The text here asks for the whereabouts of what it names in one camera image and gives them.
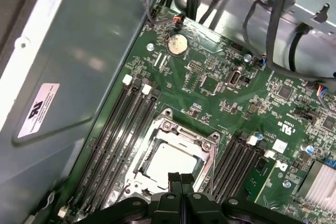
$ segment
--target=warning label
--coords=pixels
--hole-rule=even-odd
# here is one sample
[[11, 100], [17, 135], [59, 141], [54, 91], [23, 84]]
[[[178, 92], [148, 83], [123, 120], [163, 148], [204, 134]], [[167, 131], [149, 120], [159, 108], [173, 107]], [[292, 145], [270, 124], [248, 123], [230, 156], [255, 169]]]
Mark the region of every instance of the warning label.
[[17, 137], [38, 132], [59, 88], [59, 83], [43, 83]]

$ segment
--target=cpu socket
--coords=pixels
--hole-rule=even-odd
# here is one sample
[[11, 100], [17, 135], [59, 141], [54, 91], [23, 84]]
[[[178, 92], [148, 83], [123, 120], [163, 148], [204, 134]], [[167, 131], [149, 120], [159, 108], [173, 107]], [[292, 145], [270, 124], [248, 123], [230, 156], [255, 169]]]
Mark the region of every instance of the cpu socket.
[[165, 109], [155, 118], [125, 177], [129, 193], [143, 195], [168, 191], [168, 173], [191, 173], [198, 191], [212, 168], [221, 136], [208, 137], [173, 120], [173, 111]]

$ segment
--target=ram slot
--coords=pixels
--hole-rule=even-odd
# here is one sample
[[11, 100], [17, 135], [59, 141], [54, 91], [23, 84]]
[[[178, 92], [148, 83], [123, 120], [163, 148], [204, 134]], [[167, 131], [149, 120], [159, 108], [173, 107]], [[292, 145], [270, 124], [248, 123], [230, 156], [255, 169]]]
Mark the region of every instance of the ram slot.
[[232, 158], [226, 163], [226, 167], [221, 169], [222, 172], [220, 172], [220, 176], [218, 176], [217, 186], [213, 192], [214, 197], [223, 191], [223, 186], [228, 186], [227, 183], [229, 182], [230, 177], [235, 172], [235, 169], [237, 169], [237, 166], [240, 165], [241, 157], [244, 156], [244, 151], [244, 148], [238, 143]]
[[82, 201], [81, 201], [81, 207], [80, 209], [85, 209], [87, 203], [90, 201], [90, 195], [92, 191], [97, 187], [97, 185], [100, 183], [100, 179], [102, 177], [102, 173], [104, 172], [106, 168], [106, 158], [110, 154], [114, 142], [111, 141], [111, 139], [115, 139], [116, 136], [120, 133], [125, 120], [127, 119], [129, 113], [131, 112], [133, 108], [133, 104], [137, 99], [139, 88], [138, 87], [132, 87], [131, 94], [129, 95], [129, 98], [127, 99], [125, 106], [123, 106], [123, 109], [120, 110], [119, 115], [116, 117], [116, 125], [112, 127], [111, 131], [107, 132], [105, 136], [106, 144], [104, 145], [103, 149], [101, 150], [102, 154], [100, 155], [100, 158], [97, 160], [96, 169], [92, 171], [91, 179], [89, 180], [87, 186], [84, 189], [84, 192], [82, 193]]
[[94, 204], [92, 204], [92, 202], [96, 202], [97, 198], [100, 197], [101, 192], [104, 190], [104, 187], [107, 183], [107, 180], [109, 179], [109, 177], [112, 174], [113, 168], [116, 166], [117, 162], [118, 162], [118, 157], [123, 153], [123, 149], [127, 143], [127, 138], [131, 133], [131, 130], [139, 116], [139, 113], [141, 111], [141, 109], [143, 108], [143, 105], [146, 101], [146, 96], [141, 95], [141, 97], [138, 99], [138, 102], [135, 104], [134, 109], [132, 111], [132, 115], [131, 115], [131, 119], [128, 122], [128, 125], [124, 128], [121, 136], [119, 137], [119, 140], [114, 148], [113, 153], [111, 153], [111, 156], [108, 160], [108, 164], [107, 164], [107, 168], [106, 168], [106, 172], [104, 173], [104, 175], [102, 176], [101, 182], [99, 184], [99, 186], [97, 187], [97, 189], [92, 193], [92, 200], [90, 202], [89, 206], [94, 206]]
[[210, 192], [209, 184], [204, 191], [212, 193], [217, 202], [236, 196], [260, 156], [260, 149], [234, 137], [215, 167], [213, 191]]
[[214, 190], [218, 187], [218, 184], [220, 183], [220, 177], [223, 176], [223, 174], [227, 173], [227, 170], [229, 169], [228, 164], [231, 163], [232, 159], [235, 157], [235, 153], [238, 151], [238, 147], [236, 142], [234, 140], [231, 140], [227, 147], [224, 150], [224, 153], [220, 157], [216, 167], [215, 167], [215, 174], [212, 180], [214, 181], [214, 187], [213, 191], [210, 192], [210, 183], [205, 187], [204, 191], [207, 193], [214, 193]]
[[124, 86], [119, 97], [118, 100], [111, 112], [111, 114], [109, 115], [109, 118], [107, 120], [107, 123], [105, 124], [102, 132], [100, 133], [99, 137], [95, 140], [95, 142], [92, 145], [92, 150], [90, 153], [90, 156], [88, 158], [88, 161], [85, 164], [85, 167], [83, 169], [82, 175], [79, 179], [79, 182], [76, 186], [76, 190], [74, 195], [76, 196], [74, 203], [76, 203], [78, 201], [78, 198], [80, 197], [80, 192], [83, 191], [83, 188], [85, 187], [85, 185], [87, 184], [88, 180], [90, 179], [91, 176], [91, 171], [93, 169], [95, 169], [96, 165], [97, 165], [97, 159], [99, 159], [100, 155], [101, 155], [101, 148], [104, 144], [104, 137], [106, 135], [106, 132], [108, 130], [110, 130], [110, 128], [112, 127], [116, 116], [118, 115], [120, 109], [122, 108], [122, 105], [125, 102], [127, 93], [129, 91], [129, 86]]
[[251, 169], [251, 164], [254, 163], [257, 158], [257, 153], [249, 148], [246, 148], [244, 152], [241, 162], [236, 164], [235, 169], [230, 174], [230, 178], [227, 180], [226, 184], [222, 186], [221, 191], [216, 194], [216, 201], [222, 202], [227, 197], [235, 196], [240, 190]]
[[153, 113], [153, 109], [154, 109], [156, 101], [157, 101], [157, 97], [152, 97], [149, 100], [149, 105], [148, 105], [147, 109], [145, 110], [145, 113], [144, 113], [144, 115], [141, 119], [141, 122], [139, 123], [137, 129], [134, 131], [134, 134], [132, 135], [132, 137], [131, 137], [131, 139], [130, 139], [127, 147], [126, 147], [125, 152], [123, 153], [119, 162], [117, 163], [117, 166], [115, 167], [114, 172], [112, 173], [112, 177], [110, 178], [109, 183], [108, 183], [105, 191], [103, 192], [103, 194], [101, 195], [101, 197], [99, 198], [97, 203], [95, 204], [96, 209], [102, 209], [104, 207], [104, 204], [108, 200], [114, 185], [116, 184], [117, 180], [120, 178], [121, 172], [124, 169], [126, 161], [130, 157], [130, 155], [131, 155], [131, 153], [134, 149], [136, 141], [140, 137], [143, 129], [145, 128], [149, 118], [151, 117], [151, 115]]

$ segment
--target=motherboard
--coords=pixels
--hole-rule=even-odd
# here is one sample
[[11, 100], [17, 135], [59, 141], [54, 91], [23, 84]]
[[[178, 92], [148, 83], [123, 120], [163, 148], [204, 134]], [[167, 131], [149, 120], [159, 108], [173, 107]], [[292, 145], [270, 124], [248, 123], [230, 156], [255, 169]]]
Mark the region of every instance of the motherboard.
[[[158, 6], [153, 15], [177, 13]], [[145, 24], [50, 223], [149, 200], [167, 191], [168, 172], [193, 174], [194, 190], [217, 202], [244, 197], [304, 223], [335, 223], [336, 115], [315, 83], [266, 60], [187, 18]], [[335, 108], [334, 96], [323, 99]]]

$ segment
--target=white label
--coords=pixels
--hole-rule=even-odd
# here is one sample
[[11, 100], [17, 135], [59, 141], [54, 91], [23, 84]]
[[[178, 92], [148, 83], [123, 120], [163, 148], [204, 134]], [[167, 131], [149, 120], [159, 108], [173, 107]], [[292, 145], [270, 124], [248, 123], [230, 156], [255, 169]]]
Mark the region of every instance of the white label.
[[285, 149], [287, 148], [287, 143], [281, 141], [280, 139], [276, 139], [272, 149], [283, 154]]
[[22, 125], [18, 138], [38, 132], [58, 90], [59, 83], [43, 83]]

